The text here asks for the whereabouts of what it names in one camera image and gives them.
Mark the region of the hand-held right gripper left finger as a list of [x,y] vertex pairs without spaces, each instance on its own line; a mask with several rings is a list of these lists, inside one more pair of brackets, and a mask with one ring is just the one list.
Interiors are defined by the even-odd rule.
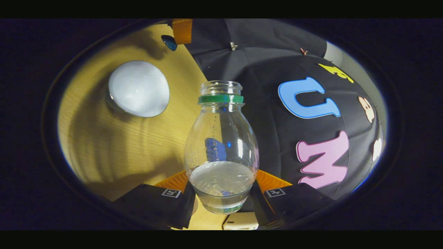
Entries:
[[113,202],[132,219],[152,228],[188,228],[195,191],[186,172],[176,173],[155,185],[141,183]]

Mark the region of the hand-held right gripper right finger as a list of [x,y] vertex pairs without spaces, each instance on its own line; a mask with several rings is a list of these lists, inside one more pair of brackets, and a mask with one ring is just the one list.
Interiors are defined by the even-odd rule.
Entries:
[[260,230],[303,227],[336,202],[306,183],[290,183],[258,170],[250,191]]

